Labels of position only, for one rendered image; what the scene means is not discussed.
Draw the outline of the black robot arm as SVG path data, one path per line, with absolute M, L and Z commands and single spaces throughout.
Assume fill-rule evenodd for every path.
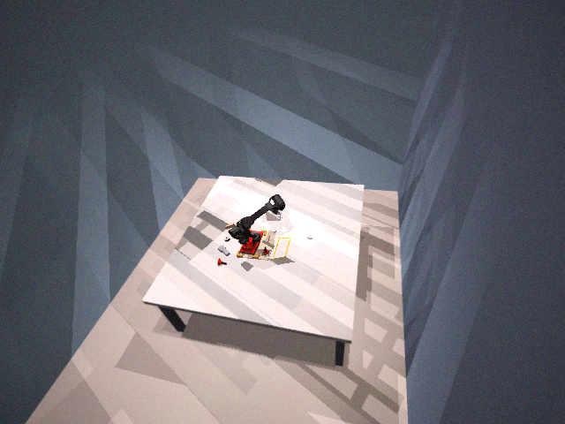
M 271 200 L 273 200 L 274 205 L 271 204 L 271 202 L 270 202 Z M 272 196 L 269 199 L 269 201 L 265 204 L 265 206 L 263 206 L 262 208 L 257 210 L 251 216 L 246 216 L 246 217 L 243 217 L 242 219 L 240 219 L 236 223 L 236 226 L 229 230 L 231 237 L 235 238 L 238 234 L 240 234 L 240 237 L 239 237 L 239 240 L 238 240 L 239 244 L 240 245 L 246 245 L 247 243 L 249 243 L 250 239 L 249 239 L 249 236 L 247 234 L 242 234 L 242 233 L 250 230 L 252 225 L 254 224 L 255 220 L 257 220 L 259 217 L 264 215 L 269 210 L 271 212 L 273 212 L 274 214 L 276 214 L 278 210 L 283 211 L 285 206 L 286 206 L 286 204 L 284 203 L 284 200 L 280 196 L 280 194 L 275 194 L 274 196 Z M 242 231 L 242 233 L 241 233 L 241 231 Z

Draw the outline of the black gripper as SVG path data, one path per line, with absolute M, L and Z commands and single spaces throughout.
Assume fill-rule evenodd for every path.
M 241 233 L 242 233 L 242 231 L 241 231 Z M 242 234 L 247 234 L 249 236 L 249 238 L 252 238 L 253 244 L 255 244 L 255 242 L 260 241 L 260 237 L 261 237 L 260 233 L 251 234 L 251 231 L 248 230 L 247 232 L 243 232 Z M 238 234 L 234 239 L 239 239 L 239 237 L 240 237 L 240 234 Z

